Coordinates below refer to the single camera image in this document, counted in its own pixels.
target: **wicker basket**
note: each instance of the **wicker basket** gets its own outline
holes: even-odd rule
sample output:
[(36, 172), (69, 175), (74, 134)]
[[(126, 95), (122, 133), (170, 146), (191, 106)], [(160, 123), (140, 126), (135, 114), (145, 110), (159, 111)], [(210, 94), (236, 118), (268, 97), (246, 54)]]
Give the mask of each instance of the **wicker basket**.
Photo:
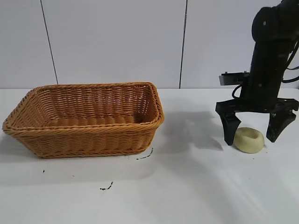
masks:
[(151, 83), (49, 85), (31, 90), (3, 131), (40, 158), (137, 154), (164, 114)]

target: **basket rim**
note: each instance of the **basket rim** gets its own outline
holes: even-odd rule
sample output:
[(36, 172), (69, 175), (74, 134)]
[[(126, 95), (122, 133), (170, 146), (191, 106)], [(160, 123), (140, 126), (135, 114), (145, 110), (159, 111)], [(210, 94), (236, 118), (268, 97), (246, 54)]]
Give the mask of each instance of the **basket rim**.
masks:
[[(103, 124), (103, 125), (86, 125), (86, 126), (44, 126), (44, 127), (13, 127), (9, 125), (9, 121), (14, 120), (15, 117), (20, 116), (22, 109), (30, 101), (32, 96), (39, 91), (46, 91), (57, 88), (82, 88), (82, 87), (114, 87), (114, 86), (150, 86), (153, 96), (155, 98), (154, 107), (157, 111), (157, 116), (151, 122), (143, 122), (138, 124)], [(161, 106), (161, 102), (158, 96), (157, 88), (150, 82), (129, 82), (129, 83), (111, 83), (111, 84), (55, 84), (45, 85), (32, 89), (21, 100), (17, 107), (9, 114), (3, 123), (2, 130), (10, 135), (53, 135), (57, 132), (65, 133), (90, 133), (98, 132), (102, 133), (117, 132), (117, 131), (130, 131), (134, 128), (134, 131), (144, 131), (149, 129), (158, 128), (164, 121), (164, 113)]]

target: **white wall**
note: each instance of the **white wall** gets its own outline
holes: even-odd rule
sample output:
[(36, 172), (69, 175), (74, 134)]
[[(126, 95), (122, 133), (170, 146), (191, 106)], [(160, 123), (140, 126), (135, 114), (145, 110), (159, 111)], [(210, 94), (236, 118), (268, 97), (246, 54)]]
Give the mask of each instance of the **white wall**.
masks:
[(39, 0), (0, 1), (0, 88), (56, 84)]
[[(262, 7), (279, 3), (280, 0), (188, 0), (182, 88), (220, 88), (221, 73), (249, 71), (254, 48), (253, 19)], [(298, 55), (291, 67), (296, 65)], [(288, 71), (285, 78), (297, 75), (298, 72)]]
[[(60, 84), (178, 88), (186, 0), (42, 1)], [(188, 0), (181, 87), (219, 88), (221, 73), (249, 71), (252, 21), (279, 2)], [(0, 1), (0, 30), (0, 88), (56, 83), (40, 0)]]
[(43, 0), (60, 84), (178, 88), (185, 0)]

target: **black mark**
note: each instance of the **black mark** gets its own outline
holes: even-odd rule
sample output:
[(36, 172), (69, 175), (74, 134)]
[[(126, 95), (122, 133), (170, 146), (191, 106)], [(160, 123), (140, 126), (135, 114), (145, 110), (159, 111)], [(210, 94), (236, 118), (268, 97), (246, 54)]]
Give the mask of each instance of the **black mark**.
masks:
[(108, 188), (100, 188), (100, 190), (109, 190), (112, 187), (113, 182), (111, 182), (110, 186)]
[(136, 160), (142, 160), (142, 159), (145, 159), (145, 158), (150, 157), (150, 156), (152, 155), (152, 153), (153, 153), (153, 150), (154, 150), (154, 148), (151, 148), (151, 152), (150, 152), (149, 155), (147, 155), (147, 156), (145, 156), (145, 157), (142, 157), (142, 158), (139, 158), (139, 159), (136, 159)]

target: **woven basket wall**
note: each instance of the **woven basket wall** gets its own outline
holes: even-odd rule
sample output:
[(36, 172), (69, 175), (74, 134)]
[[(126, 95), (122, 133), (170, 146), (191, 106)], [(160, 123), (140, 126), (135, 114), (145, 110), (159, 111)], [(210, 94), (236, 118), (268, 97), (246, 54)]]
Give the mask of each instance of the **woven basket wall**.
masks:
[(31, 90), (3, 124), (40, 158), (137, 154), (164, 114), (151, 83), (49, 85)]

